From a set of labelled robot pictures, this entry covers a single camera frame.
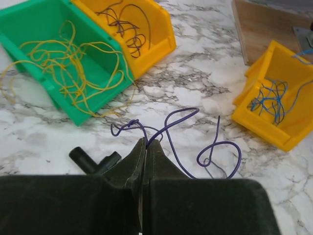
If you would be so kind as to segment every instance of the plastic bin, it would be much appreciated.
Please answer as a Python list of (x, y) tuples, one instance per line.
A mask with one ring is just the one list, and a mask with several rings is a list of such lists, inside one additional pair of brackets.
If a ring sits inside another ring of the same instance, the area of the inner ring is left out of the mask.
[(288, 82), (282, 104), (285, 110), (292, 106), (299, 88), (313, 80), (313, 66), (301, 63), (293, 55), (294, 52), (272, 41), (267, 51), (246, 72), (246, 85), (234, 100), (236, 109), (231, 116), (235, 122), (286, 152), (313, 130), (313, 83), (300, 90), (293, 109), (279, 125), (273, 124), (273, 116), (269, 113), (259, 115), (248, 106), (258, 96), (262, 83), (267, 87), (271, 85), (265, 78)]
[[(19, 49), (19, 46), (29, 41), (63, 41), (59, 37), (59, 29), (65, 21), (71, 21), (75, 25), (75, 45), (101, 41), (109, 44), (116, 51), (122, 51), (119, 44), (110, 35), (104, 32), (69, 0), (29, 0), (1, 10), (0, 42), (13, 61), (29, 61), (31, 59), (26, 54), (30, 51), (30, 48), (23, 47)], [(72, 36), (72, 28), (65, 27), (62, 34), (63, 37), (69, 39)], [(65, 50), (65, 48), (59, 44), (49, 44), (40, 48), (47, 50)], [(97, 84), (100, 88), (104, 88), (114, 70), (116, 61), (116, 54), (103, 53), (88, 47), (81, 63), (87, 80)], [(125, 78), (116, 88), (107, 90), (88, 100), (88, 106), (94, 113), (132, 84), (131, 80), (126, 77), (126, 65), (121, 54), (119, 54), (119, 61), (118, 69), (125, 73)], [(82, 124), (90, 117), (90, 114), (85, 114), (72, 105), (72, 101), (68, 95), (64, 97), (64, 95), (60, 93), (59, 89), (61, 86), (53, 80), (49, 73), (42, 73), (40, 68), (28, 63), (18, 64), (17, 69), (21, 72), (28, 71), (40, 82), (52, 98), (56, 108), (62, 108), (76, 125)], [(71, 69), (73, 68), (68, 68), (67, 71), (71, 74), (77, 73), (76, 70)], [(111, 85), (116, 84), (120, 78), (121, 73), (117, 73)], [(69, 77), (66, 77), (66, 82), (68, 84), (71, 82)], [(98, 90), (88, 87), (88, 89), (86, 89), (86, 96), (97, 91)], [(79, 104), (79, 107), (86, 110), (86, 105), (83, 102)]]
[[(137, 0), (135, 2), (133, 0), (71, 1), (121, 45), (135, 79), (138, 79), (150, 67), (176, 48), (170, 15), (153, 0)], [(144, 14), (136, 7), (128, 7), (128, 9), (123, 10), (121, 15), (121, 20), (129, 21), (139, 27), (138, 33), (144, 34), (147, 38), (147, 42), (141, 49), (141, 55), (138, 58), (132, 57), (131, 52), (133, 49), (127, 47), (127, 37), (124, 36), (124, 38), (122, 38), (120, 34), (117, 33), (118, 27), (109, 26), (104, 14), (100, 14), (99, 16), (96, 14), (96, 12), (104, 11), (108, 6), (119, 2), (121, 3), (112, 6), (112, 9), (117, 15), (119, 15), (124, 6), (128, 4), (136, 4), (144, 11), (150, 23), (149, 28)], [(151, 31), (150, 49), (149, 29)]]

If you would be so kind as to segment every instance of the tangled yellow string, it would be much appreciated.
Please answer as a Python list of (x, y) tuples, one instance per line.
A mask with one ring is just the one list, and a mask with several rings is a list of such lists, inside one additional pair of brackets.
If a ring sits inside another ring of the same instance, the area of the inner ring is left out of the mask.
[[(62, 29), (64, 28), (64, 26), (66, 24), (70, 24), (71, 27), (72, 27), (72, 36), (71, 36), (71, 39), (68, 40), (66, 38), (64, 38), (62, 36)], [(9, 87), (10, 87), (10, 90), (12, 92), (12, 96), (13, 96), (13, 99), (11, 99), (7, 94), (4, 93), (3, 89), (2, 89), (2, 80), (4, 78), (4, 75), (9, 71), (9, 69), (16, 65), (16, 64), (19, 64), (19, 63), (31, 63), (37, 67), (39, 67), (43, 73), (50, 73), (53, 77), (53, 80), (56, 84), (58, 84), (59, 86), (61, 86), (61, 88), (59, 89), (59, 92), (62, 93), (64, 95), (64, 97), (66, 98), (67, 96), (69, 96), (69, 98), (71, 99), (72, 101), (72, 105), (74, 105), (78, 110), (80, 110), (81, 112), (85, 113), (85, 114), (90, 114), (94, 117), (104, 117), (106, 115), (109, 115), (109, 114), (116, 114), (118, 116), (120, 116), (118, 113), (115, 112), (116, 109), (119, 109), (119, 108), (122, 108), (122, 107), (126, 107), (128, 106), (133, 97), (134, 97), (134, 93), (135, 93), (135, 89), (133, 91), (133, 95), (131, 97), (131, 99), (124, 105), (122, 106), (118, 106), (118, 107), (115, 107), (111, 110), (109, 110), (108, 112), (106, 112), (105, 114), (102, 114), (102, 115), (98, 115), (96, 113), (94, 113), (93, 111), (90, 110), (89, 106), (88, 106), (88, 100), (100, 93), (103, 93), (107, 90), (110, 90), (110, 89), (113, 89), (115, 87), (117, 87), (118, 85), (120, 85), (122, 83), (122, 81), (124, 80), (124, 72), (122, 70), (118, 70), (118, 66), (119, 66), (119, 63), (120, 63), (120, 57), (119, 57), (119, 54), (122, 55), (122, 58), (125, 62), (125, 66), (126, 66), (126, 75), (127, 75), (127, 78), (135, 85), (136, 87), (136, 84), (135, 82), (132, 80), (132, 78), (130, 77), (129, 75), (129, 71), (128, 71), (128, 66), (127, 66), (127, 62), (126, 62), (126, 59), (123, 55), (122, 52), (120, 51), (115, 51), (110, 45), (104, 43), (104, 42), (93, 42), (93, 43), (82, 43), (80, 46), (76, 46), (73, 41), (74, 41), (74, 38), (75, 38), (75, 35), (76, 35), (76, 29), (75, 29), (75, 26), (72, 22), (70, 21), (66, 21), (64, 22), (64, 24), (61, 26), (60, 30), (59, 30), (59, 36), (60, 38), (62, 38), (64, 41), (57, 41), (57, 40), (47, 40), (47, 41), (33, 41), (33, 42), (26, 42), (24, 44), (22, 44), (20, 46), (20, 48), (22, 49), (24, 46), (26, 45), (29, 45), (29, 44), (37, 44), (35, 47), (33, 47), (33, 49), (31, 50), (30, 53), (27, 54), (27, 56), (30, 57), (31, 61), (28, 61), (28, 60), (19, 60), (19, 61), (16, 61), (14, 63), (12, 63), (11, 65), (9, 65), (5, 70), (4, 72), (2, 73), (2, 75), (0, 76), (0, 89), (1, 89), (1, 93), (2, 95), (9, 101), (11, 101), (12, 103), (15, 103), (15, 98), (16, 98), (16, 94), (15, 92), (13, 91), (13, 88), (12, 88), (12, 83), (13, 83), (13, 80), (12, 79), (9, 83)], [(46, 44), (60, 44), (62, 45), (63, 47), (65, 47), (65, 51), (63, 50), (45, 50), (45, 49), (39, 49), (42, 45), (46, 45)], [(105, 45), (107, 47), (109, 47), (111, 50), (108, 51), (108, 50), (103, 50), (101, 49), (99, 46), (100, 45)], [(108, 54), (116, 54), (116, 65), (115, 65), (115, 68), (114, 68), (114, 71), (112, 72), (111, 76), (110, 76), (110, 79), (106, 85), (105, 88), (100, 88), (99, 85), (97, 84), (94, 84), (90, 81), (87, 80), (86, 76), (85, 76), (85, 73), (84, 73), (84, 68), (82, 66), (82, 63), (81, 63), (81, 60), (83, 58), (83, 56), (86, 54), (86, 49), (88, 47), (93, 47), (103, 53), (108, 53)], [(39, 56), (38, 58), (35, 58), (35, 55), (38, 54), (38, 53), (42, 53), (41, 56)], [(63, 56), (62, 57), (57, 57), (57, 58), (53, 58), (53, 54), (62, 54)], [(67, 68), (69, 66), (75, 66), (75, 69), (77, 71), (77, 79), (75, 80), (73, 78), (73, 76), (67, 71)], [(57, 80), (57, 77), (55, 75), (55, 68), (59, 68), (61, 70), (61, 79), (62, 79), (62, 83), (60, 81)], [(67, 76), (70, 78), (72, 84), (71, 85), (67, 85), (67, 82), (66, 82), (66, 79), (64, 77), (64, 73), (67, 74)], [(113, 78), (115, 75), (117, 75), (118, 73), (121, 73), (121, 78), (120, 80), (115, 84), (115, 85), (112, 85), (110, 86)], [(98, 90), (97, 92), (94, 92), (93, 94), (89, 95), (86, 97), (86, 88), (87, 87), (90, 87), (90, 88), (93, 88), (94, 90)], [(86, 106), (86, 110), (80, 108), (78, 106), (78, 104), (80, 103), (84, 103), (85, 106)]]

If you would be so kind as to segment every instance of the white marble table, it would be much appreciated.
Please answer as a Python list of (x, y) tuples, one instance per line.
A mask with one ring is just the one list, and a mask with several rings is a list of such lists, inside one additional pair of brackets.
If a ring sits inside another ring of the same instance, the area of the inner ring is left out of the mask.
[[(22, 0), (2, 0), (0, 8)], [(313, 135), (294, 150), (284, 153), (232, 122), (232, 101), (243, 88), (247, 67), (229, 0), (161, 0), (171, 14), (177, 49), (138, 83), (134, 102), (122, 110), (123, 118), (91, 118), (75, 126), (66, 114), (56, 111), (40, 85), (12, 71), (17, 104), (0, 97), (0, 175), (82, 174), (69, 159), (69, 151), (81, 146), (96, 161), (118, 151), (126, 156), (137, 140), (139, 130), (113, 137), (112, 121), (126, 123), (140, 119), (145, 125), (161, 128), (173, 110), (196, 106), (201, 112), (171, 130), (183, 165), (194, 175), (208, 177), (197, 165), (197, 154), (212, 143), (218, 115), (219, 140), (236, 142), (243, 161), (236, 178), (250, 178), (267, 190), (283, 235), (313, 235)], [(10, 61), (0, 51), (0, 71)], [(132, 88), (111, 103), (116, 106), (130, 97)], [(175, 162), (167, 139), (162, 142), (167, 156)], [(236, 161), (232, 146), (214, 150), (213, 159), (229, 174)], [(212, 166), (212, 174), (219, 172)]]

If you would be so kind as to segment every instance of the yellow bin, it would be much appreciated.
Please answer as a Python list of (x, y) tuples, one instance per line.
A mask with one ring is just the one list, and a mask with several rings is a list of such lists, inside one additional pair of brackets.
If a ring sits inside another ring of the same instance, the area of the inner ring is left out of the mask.
[[(138, 79), (150, 67), (176, 48), (169, 13), (153, 0), (71, 0), (88, 17), (113, 37), (122, 47), (134, 78)], [(121, 24), (114, 25), (115, 19)], [(130, 24), (136, 26), (136, 32)], [(132, 45), (143, 42), (140, 55)]]
[(249, 104), (255, 99), (266, 78), (288, 83), (281, 99), (285, 110), (292, 107), (300, 87), (313, 80), (313, 66), (301, 63), (293, 57), (294, 52), (272, 41), (267, 51), (246, 72), (246, 85), (234, 100), (235, 112), (231, 118), (284, 151), (290, 151), (313, 130), (313, 83), (301, 88), (295, 105), (278, 125), (267, 113), (252, 112)]

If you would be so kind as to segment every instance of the wooden block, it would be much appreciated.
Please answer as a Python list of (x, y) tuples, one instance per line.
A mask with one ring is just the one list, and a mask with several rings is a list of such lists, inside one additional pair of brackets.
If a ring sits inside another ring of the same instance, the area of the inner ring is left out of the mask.
[[(261, 57), (271, 40), (299, 53), (301, 49), (292, 27), (309, 29), (313, 22), (313, 18), (271, 9), (245, 0), (233, 0), (232, 8), (246, 65), (252, 65)], [(313, 56), (304, 58), (313, 62)]]

